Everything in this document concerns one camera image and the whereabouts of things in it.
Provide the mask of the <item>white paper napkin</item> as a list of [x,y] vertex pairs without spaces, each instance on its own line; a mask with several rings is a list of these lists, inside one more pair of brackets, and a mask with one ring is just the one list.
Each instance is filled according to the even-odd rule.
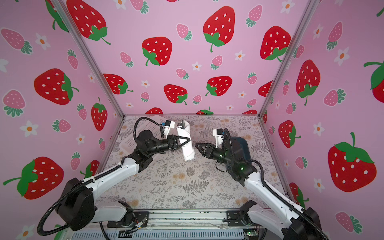
[[191,161],[195,157],[195,150],[192,144],[191,126],[185,119],[178,124],[177,133],[180,137],[184,160]]

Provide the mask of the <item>silver table knife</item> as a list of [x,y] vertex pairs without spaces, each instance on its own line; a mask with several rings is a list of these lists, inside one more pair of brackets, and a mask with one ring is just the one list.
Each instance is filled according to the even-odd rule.
[[180,126],[181,126],[182,129],[185,129],[186,124],[185,124],[185,120],[184,119],[182,119],[182,122],[180,123]]

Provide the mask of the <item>dark teal plastic bin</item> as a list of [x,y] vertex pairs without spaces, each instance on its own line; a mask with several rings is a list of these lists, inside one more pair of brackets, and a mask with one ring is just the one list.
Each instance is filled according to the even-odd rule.
[[235,164],[240,170],[244,170],[250,163],[246,161],[251,160],[248,142],[240,137],[231,137],[232,151],[234,153]]

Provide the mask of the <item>white plastic mesh basket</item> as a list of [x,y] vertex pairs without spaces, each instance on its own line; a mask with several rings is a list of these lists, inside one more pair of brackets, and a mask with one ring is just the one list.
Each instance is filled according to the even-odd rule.
[[[132,153],[136,148],[137,144],[135,142],[133,132],[136,121],[140,116],[126,116],[124,118],[123,126],[120,130],[118,142],[120,152],[124,152],[126,155]],[[161,139],[160,127],[148,120],[141,120],[136,128],[136,136],[139,137],[139,133],[142,131],[149,130],[152,132],[155,138]]]

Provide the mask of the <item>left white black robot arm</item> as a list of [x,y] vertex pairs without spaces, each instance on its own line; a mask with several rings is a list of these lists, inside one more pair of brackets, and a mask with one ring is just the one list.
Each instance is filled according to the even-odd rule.
[[115,222],[122,227],[137,230],[138,222],[134,210],[124,201],[116,206],[96,207],[95,201],[107,190],[145,170],[156,154],[182,149],[184,153],[192,150],[190,124],[182,121],[176,124],[165,121],[160,124],[150,118],[147,121],[160,129],[161,138],[154,137],[150,130],[137,132],[143,117],[139,118],[133,128],[133,139],[137,144],[134,151],[121,162],[108,170],[80,181],[74,178],[67,182],[61,197],[44,213],[37,226],[40,236],[48,236],[70,228],[78,231],[90,223]]

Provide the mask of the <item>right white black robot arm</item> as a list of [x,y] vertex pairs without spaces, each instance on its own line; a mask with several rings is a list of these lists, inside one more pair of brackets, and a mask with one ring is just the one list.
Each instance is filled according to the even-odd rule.
[[269,211],[250,201],[242,208],[241,221],[245,225],[257,224],[282,240],[326,240],[320,217],[312,208],[304,209],[280,193],[265,180],[260,162],[253,160],[245,139],[232,137],[230,131],[215,130],[216,144],[196,143],[200,154],[226,166],[226,172],[247,190],[256,194]]

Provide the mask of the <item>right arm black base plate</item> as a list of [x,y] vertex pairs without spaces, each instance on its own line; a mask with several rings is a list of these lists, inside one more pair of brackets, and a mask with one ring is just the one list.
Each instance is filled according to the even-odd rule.
[[260,227],[261,225],[251,221],[249,216],[240,210],[226,211],[226,218],[223,223],[227,223],[229,227]]

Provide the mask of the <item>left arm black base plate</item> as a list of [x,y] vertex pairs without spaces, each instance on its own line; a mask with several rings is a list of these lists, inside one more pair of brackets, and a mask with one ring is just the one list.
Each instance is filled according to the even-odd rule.
[[134,211],[127,213],[122,220],[118,222],[108,221],[107,228],[145,228],[149,220],[150,212]]

